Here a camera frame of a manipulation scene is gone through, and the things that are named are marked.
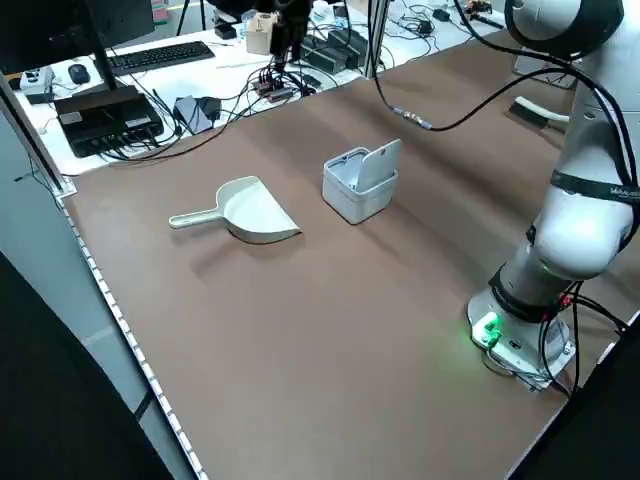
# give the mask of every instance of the brown tabletop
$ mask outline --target brown tabletop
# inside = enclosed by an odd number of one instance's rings
[[[503,85],[512,65],[472,42],[389,71],[383,85],[390,102],[440,125]],[[559,154],[559,135],[505,115],[523,91],[566,106],[564,92],[532,82],[450,133],[428,133],[359,80],[237,122],[173,160],[76,180],[69,209],[209,478],[506,474],[562,403],[488,371],[464,314],[523,240]],[[322,199],[323,163],[395,138],[392,204],[349,226]],[[246,175],[303,235],[251,246],[218,227],[169,229],[170,216],[213,207],[217,187]],[[623,257],[584,293],[624,317],[640,296],[638,248]],[[586,312],[581,325],[586,375],[613,335]]]

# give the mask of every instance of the monitor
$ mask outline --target monitor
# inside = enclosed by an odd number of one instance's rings
[[[12,0],[2,6],[0,70],[16,73],[95,53],[154,29],[150,0]],[[87,31],[82,7],[93,31]]]

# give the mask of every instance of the keyboard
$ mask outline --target keyboard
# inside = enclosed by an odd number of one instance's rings
[[[191,42],[118,55],[108,60],[113,74],[122,76],[213,57],[215,55],[203,42]]]

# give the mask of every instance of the white dustpan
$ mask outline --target white dustpan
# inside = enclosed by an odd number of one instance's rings
[[[214,221],[247,243],[273,243],[300,233],[258,177],[244,177],[221,186],[213,210],[178,215],[169,219],[171,228],[185,228]]]

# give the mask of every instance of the white wall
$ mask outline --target white wall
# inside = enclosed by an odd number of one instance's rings
[[[491,0],[491,6],[498,12],[504,12],[504,2],[505,0]]]

